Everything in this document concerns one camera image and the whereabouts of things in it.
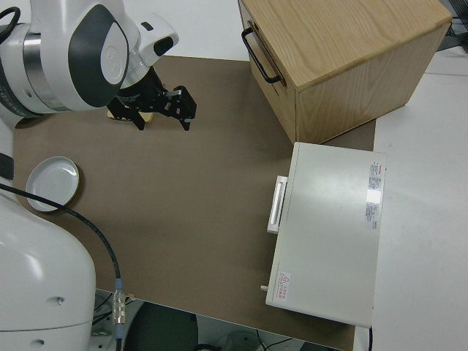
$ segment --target drawer handle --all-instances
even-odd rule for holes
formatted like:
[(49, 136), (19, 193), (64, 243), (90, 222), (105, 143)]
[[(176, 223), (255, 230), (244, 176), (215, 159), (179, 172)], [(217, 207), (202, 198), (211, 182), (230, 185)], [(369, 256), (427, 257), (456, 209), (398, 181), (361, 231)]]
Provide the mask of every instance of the drawer handle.
[(254, 30), (252, 29), (252, 27), (246, 28), (246, 29), (244, 29), (242, 31), (242, 41), (244, 42), (244, 44), (245, 44), (245, 46), (247, 48), (247, 51), (249, 51), (250, 56), (254, 60), (255, 64), (258, 67), (258, 69), (260, 70), (260, 73), (262, 74), (263, 79), (265, 79), (267, 81), (267, 83), (273, 84), (273, 83), (279, 82), (281, 80), (281, 77), (279, 75), (277, 75), (276, 77), (269, 77), (267, 75), (265, 69), (263, 68), (260, 61), (258, 61), (258, 58), (256, 57), (254, 51), (252, 50), (252, 47), (247, 42), (247, 39), (246, 39), (247, 35), (249, 35), (249, 34), (251, 34), (253, 32), (254, 32)]

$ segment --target white handle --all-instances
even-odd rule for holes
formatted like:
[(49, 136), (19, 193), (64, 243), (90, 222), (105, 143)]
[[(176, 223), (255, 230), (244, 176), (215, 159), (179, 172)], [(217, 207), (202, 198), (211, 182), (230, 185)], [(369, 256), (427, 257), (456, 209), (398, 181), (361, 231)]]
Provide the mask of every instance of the white handle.
[(287, 177), (278, 175), (276, 178), (275, 192), (273, 195), (273, 203), (271, 204), (270, 219), (268, 220), (267, 231), (269, 233), (278, 234), (279, 221), (283, 208), (284, 193), (286, 192)]

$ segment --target wooden box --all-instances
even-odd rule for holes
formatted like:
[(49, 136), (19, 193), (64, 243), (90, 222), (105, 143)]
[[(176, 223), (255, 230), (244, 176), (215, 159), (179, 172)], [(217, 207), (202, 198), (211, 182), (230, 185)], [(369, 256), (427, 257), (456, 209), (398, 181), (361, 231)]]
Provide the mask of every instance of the wooden box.
[(252, 71), (289, 139), (406, 104), (451, 22), (439, 0), (239, 0)]

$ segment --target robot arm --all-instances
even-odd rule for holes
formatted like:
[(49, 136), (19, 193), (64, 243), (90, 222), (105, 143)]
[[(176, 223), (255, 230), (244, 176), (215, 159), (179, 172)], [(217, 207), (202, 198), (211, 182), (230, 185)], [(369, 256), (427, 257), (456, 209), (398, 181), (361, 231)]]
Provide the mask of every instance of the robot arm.
[[(21, 118), (108, 106), (140, 129), (140, 111), (189, 128), (195, 102), (184, 87), (164, 89), (152, 68), (178, 41), (162, 18), (130, 18), (122, 0), (31, 0), (31, 23), (18, 24), (18, 8), (0, 18), (12, 14), (0, 26), (0, 183), (11, 184), (12, 128)], [(88, 349), (95, 291), (88, 252), (4, 192), (0, 276), (2, 350)], [(116, 296), (116, 306), (124, 305)], [(115, 314), (121, 326), (124, 316)]]
[(164, 89), (152, 67), (178, 36), (154, 13), (135, 17), (121, 0), (31, 0), (31, 23), (0, 46), (0, 103), (22, 117), (107, 105), (139, 129), (139, 112), (160, 112), (188, 130), (195, 102), (184, 87)]

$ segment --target small wooden block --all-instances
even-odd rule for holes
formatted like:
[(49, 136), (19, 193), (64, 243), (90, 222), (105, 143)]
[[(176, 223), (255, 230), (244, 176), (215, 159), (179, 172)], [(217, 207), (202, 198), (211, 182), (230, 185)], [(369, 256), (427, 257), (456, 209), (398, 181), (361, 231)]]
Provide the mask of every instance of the small wooden block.
[[(153, 120), (154, 112), (140, 112), (140, 115), (145, 120), (145, 123), (150, 123)], [(107, 117), (111, 119), (116, 119), (109, 110), (107, 110)]]

